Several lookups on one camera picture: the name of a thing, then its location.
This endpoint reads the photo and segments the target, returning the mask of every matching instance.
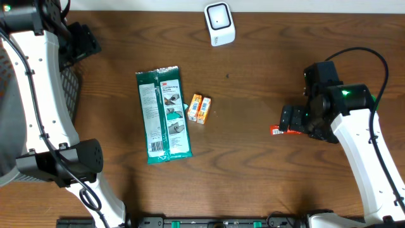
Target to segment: white wall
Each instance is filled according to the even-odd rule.
[[[216,0],[72,0],[72,10],[202,11]],[[225,0],[234,12],[405,13],[405,0]],[[67,0],[61,0],[62,8]]]

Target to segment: wooden table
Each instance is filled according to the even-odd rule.
[[[237,38],[211,47],[202,13],[71,12],[88,24],[103,51],[81,62],[84,77],[76,130],[96,138],[104,173],[135,216],[262,217],[330,208],[362,215],[359,190],[340,145],[307,136],[271,136],[282,106],[304,104],[302,71],[341,49],[381,52],[390,80],[378,114],[384,138],[405,175],[405,16],[234,13]],[[357,51],[335,60],[346,84],[377,94],[383,67]],[[206,125],[189,122],[193,157],[147,165],[135,72],[179,66],[184,98],[213,98]],[[0,227],[54,227],[60,217],[88,217],[54,183],[0,189]]]

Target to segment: green package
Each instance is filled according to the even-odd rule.
[[[144,118],[147,163],[192,156],[177,66],[136,73]]]

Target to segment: mesh basket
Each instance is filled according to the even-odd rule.
[[[81,78],[68,67],[61,72],[62,88],[72,122],[77,112]],[[13,65],[0,42],[0,187],[11,181],[36,182],[19,173],[15,158],[25,154],[27,127]]]

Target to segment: red package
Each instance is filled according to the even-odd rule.
[[[296,132],[294,130],[287,130],[286,132],[282,132],[281,130],[278,129],[278,125],[271,125],[270,126],[270,134],[272,136],[277,135],[277,134],[302,134],[301,132]]]

